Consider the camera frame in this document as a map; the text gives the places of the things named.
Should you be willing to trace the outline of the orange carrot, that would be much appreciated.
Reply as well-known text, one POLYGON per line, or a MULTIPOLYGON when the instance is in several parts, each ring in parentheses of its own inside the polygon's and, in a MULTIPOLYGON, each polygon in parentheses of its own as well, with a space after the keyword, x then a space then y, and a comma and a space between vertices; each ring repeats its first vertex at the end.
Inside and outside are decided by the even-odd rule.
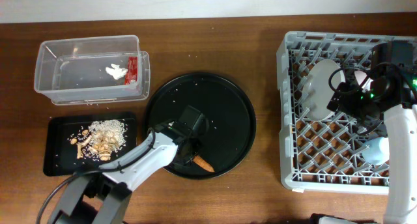
POLYGON ((205 171, 214 173, 214 168, 212 167, 212 165, 206 162, 201 156, 193 157, 192 161, 198 166, 200 166, 202 169, 204 169, 205 171))

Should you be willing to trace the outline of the light blue cup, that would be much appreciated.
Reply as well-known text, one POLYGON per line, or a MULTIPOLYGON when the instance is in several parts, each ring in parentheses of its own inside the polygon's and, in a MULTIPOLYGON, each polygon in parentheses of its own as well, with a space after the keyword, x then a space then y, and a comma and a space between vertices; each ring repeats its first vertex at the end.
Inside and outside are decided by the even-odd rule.
POLYGON ((389 140, 387 137, 378 137, 364 143, 362 152, 364 160, 372 165, 380 166, 386 163, 390 157, 389 140))

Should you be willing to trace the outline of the grey round plate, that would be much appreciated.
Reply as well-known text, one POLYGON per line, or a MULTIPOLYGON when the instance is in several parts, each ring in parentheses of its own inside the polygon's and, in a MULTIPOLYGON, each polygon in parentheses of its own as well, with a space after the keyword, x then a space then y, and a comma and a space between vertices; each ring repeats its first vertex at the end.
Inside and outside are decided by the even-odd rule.
POLYGON ((329 87, 330 75, 340 66, 333 60, 324 59, 319 61, 307 75, 307 81, 302 89, 301 103, 303 109, 309 109, 307 118, 312 121, 329 119, 334 111, 327 109, 334 91, 329 87))

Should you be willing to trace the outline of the red snack wrapper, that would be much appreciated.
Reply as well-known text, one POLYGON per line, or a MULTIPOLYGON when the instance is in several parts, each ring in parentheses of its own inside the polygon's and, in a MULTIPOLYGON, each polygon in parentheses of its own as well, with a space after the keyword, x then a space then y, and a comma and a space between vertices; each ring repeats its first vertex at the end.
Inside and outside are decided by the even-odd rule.
POLYGON ((124 84, 130 85, 137 82, 138 77, 138 58, 137 57, 129 57, 128 58, 128 65, 127 65, 127 73, 125 75, 124 84))

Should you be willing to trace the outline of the white tissue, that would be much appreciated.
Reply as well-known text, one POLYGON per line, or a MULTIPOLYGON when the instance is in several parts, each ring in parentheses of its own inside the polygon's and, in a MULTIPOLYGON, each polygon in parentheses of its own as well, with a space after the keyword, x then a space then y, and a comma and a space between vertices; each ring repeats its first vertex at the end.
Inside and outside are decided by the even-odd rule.
POLYGON ((106 67, 105 71, 107 74, 109 74, 114 80, 119 80, 120 78, 124 77, 128 69, 127 68, 121 68, 117 64, 111 64, 110 67, 106 67))

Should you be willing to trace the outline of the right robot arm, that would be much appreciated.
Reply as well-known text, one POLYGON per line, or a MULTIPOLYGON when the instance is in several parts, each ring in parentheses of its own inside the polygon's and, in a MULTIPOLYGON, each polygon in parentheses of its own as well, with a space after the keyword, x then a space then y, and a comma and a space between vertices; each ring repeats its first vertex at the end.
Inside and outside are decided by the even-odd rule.
POLYGON ((385 125, 390 151, 390 185, 385 223, 416 222, 416 65, 411 42, 393 40, 371 49, 361 81, 347 81, 347 68, 331 59, 319 61, 310 70, 303 95, 323 120, 336 111, 357 120, 372 132, 377 120, 385 125))

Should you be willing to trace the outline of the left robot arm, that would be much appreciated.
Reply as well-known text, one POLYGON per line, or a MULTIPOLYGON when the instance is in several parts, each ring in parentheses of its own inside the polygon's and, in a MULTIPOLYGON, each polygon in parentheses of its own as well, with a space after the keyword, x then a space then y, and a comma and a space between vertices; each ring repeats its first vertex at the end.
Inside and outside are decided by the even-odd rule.
POLYGON ((146 139, 121 158, 59 184, 63 194, 48 223, 123 223, 133 192, 157 170, 190 163, 208 129, 206 116, 190 105, 178 119, 149 128, 146 139))

